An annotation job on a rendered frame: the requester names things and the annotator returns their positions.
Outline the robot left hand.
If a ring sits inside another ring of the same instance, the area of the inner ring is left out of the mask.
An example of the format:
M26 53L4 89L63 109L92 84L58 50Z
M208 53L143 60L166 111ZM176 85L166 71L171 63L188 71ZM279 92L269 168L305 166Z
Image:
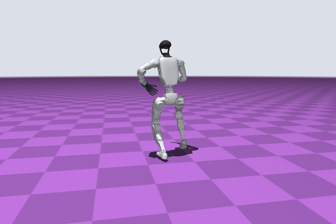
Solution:
M143 84L141 84L141 85L144 86ZM155 91L158 91L157 89L153 88L153 86L154 86L154 87L157 87L157 86L155 86L155 85L148 84L148 83L144 86L144 87L146 88L146 90L147 90L152 96L154 96L153 94L157 93L157 92L155 92ZM154 91L153 89L154 89L155 91ZM153 94L152 94L150 91L151 91L151 92L153 91L153 92L155 92L155 93L152 92L152 93L153 93Z

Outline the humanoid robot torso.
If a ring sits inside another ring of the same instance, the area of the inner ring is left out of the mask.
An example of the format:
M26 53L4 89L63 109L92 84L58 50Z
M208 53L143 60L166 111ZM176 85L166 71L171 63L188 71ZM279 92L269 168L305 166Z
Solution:
M179 79L178 59L173 57L160 57L157 66L159 79L163 87L168 87L163 97L166 99L165 105L177 105L178 96L172 86L177 85Z

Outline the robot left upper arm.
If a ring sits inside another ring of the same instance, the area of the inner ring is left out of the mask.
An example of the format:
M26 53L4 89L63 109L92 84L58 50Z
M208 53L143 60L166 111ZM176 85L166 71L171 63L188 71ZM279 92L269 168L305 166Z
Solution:
M156 68L159 65L159 59L152 59L150 62L144 64L143 66L141 66L137 72L140 75L145 75L146 70L149 70L151 68Z

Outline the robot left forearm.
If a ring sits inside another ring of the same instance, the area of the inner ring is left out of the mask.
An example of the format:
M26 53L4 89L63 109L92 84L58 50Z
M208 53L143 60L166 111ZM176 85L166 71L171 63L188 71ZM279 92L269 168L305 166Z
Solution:
M138 78L139 78L139 82L145 86L147 84L147 82L145 81L144 75L140 75L138 72L137 72L137 75L138 75Z

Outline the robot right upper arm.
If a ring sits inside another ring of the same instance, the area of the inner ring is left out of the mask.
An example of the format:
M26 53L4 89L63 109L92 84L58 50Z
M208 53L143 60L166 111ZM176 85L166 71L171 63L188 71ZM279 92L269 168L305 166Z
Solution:
M186 71L184 67L184 61L181 59L178 59L178 69L181 74L180 81L185 82L187 80L187 76L186 76Z

